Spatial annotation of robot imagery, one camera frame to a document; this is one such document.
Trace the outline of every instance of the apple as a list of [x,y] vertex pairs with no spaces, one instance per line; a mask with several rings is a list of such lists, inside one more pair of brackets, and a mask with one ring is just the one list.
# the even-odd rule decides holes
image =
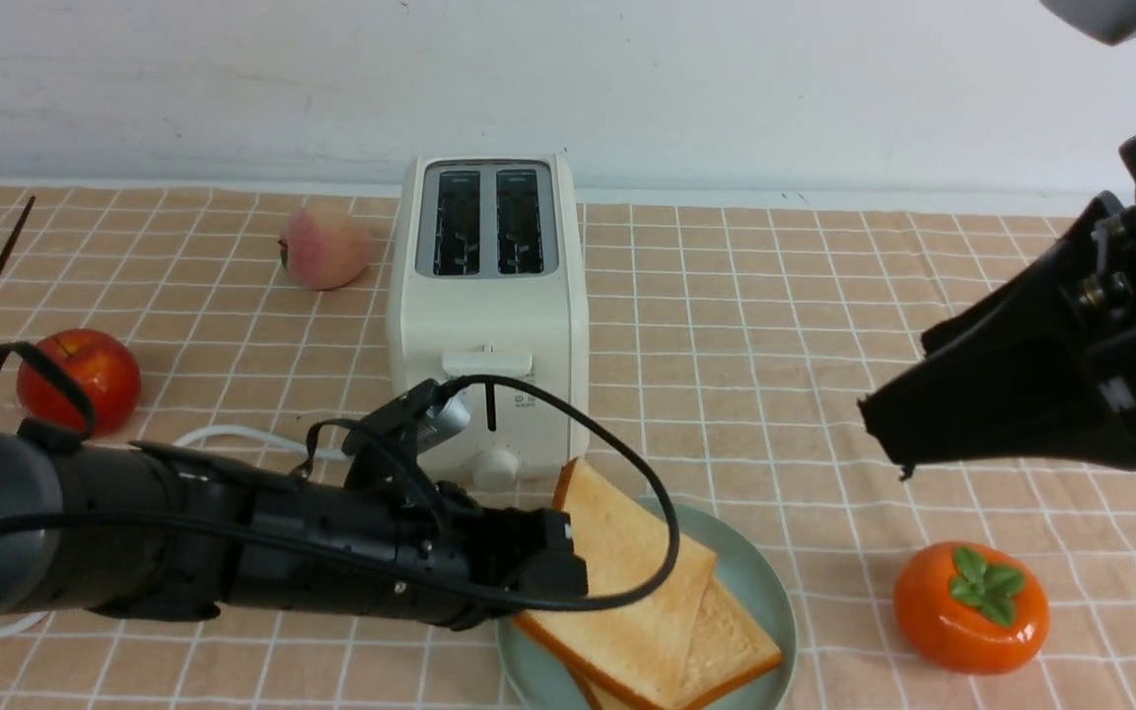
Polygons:
[[[36,346],[89,396],[94,409],[94,436],[107,436],[125,426],[143,392],[143,374],[130,348],[93,328],[55,333]],[[26,362],[17,373],[17,396],[34,418],[76,431],[85,427],[82,414]]]

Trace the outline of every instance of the white wall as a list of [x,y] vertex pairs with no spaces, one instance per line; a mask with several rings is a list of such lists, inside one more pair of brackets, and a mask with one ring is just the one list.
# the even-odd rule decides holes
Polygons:
[[1121,189],[1136,41],[1036,0],[0,0],[0,178]]

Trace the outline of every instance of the orange persimmon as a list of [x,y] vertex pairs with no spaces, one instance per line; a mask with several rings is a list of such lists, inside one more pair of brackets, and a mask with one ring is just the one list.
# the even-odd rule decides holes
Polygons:
[[897,576],[893,613],[919,655],[960,674],[1009,674],[1050,635],[1050,601],[1036,576],[972,542],[916,552]]

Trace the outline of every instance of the white cable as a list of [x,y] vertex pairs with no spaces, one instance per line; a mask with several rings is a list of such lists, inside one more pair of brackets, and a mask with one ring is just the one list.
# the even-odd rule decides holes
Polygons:
[[[294,451],[302,456],[310,452],[306,449],[306,444],[298,444],[287,437],[274,435],[270,432],[257,431],[252,427],[229,426],[229,424],[217,424],[217,426],[198,428],[193,432],[184,433],[184,435],[177,437],[175,445],[195,444],[195,442],[207,440],[210,436],[241,436],[243,438],[260,441],[261,444],[278,445],[279,449]],[[344,456],[344,452],[337,449],[319,449],[316,450],[315,454],[316,458],[325,461],[348,461],[348,456]],[[41,624],[49,616],[49,611],[35,611],[33,615],[12,621],[12,624],[1,625],[0,640],[14,637],[14,635],[32,629],[33,626]]]

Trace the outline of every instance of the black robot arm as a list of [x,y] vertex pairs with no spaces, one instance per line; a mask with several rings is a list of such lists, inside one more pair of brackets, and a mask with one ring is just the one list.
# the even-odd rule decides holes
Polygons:
[[[1136,187],[1136,136],[1119,156]],[[903,477],[1010,458],[1136,471],[1136,203],[1100,194],[1045,254],[920,341],[922,361],[861,403]]]
[[[0,615],[85,609],[199,621],[220,605],[393,617],[461,630],[523,610],[594,611],[652,593],[676,562],[676,515],[651,468],[565,401],[508,377],[428,381],[360,421],[316,423],[287,475],[176,445],[86,443],[81,387],[27,342],[0,345],[86,416],[76,432],[26,418],[0,432]],[[460,393],[513,386],[562,409],[648,476],[668,523],[662,566],[621,594],[587,596],[571,521],[554,509],[486,508],[429,482],[415,456],[451,435]],[[310,481],[325,426],[350,431],[343,486]]]

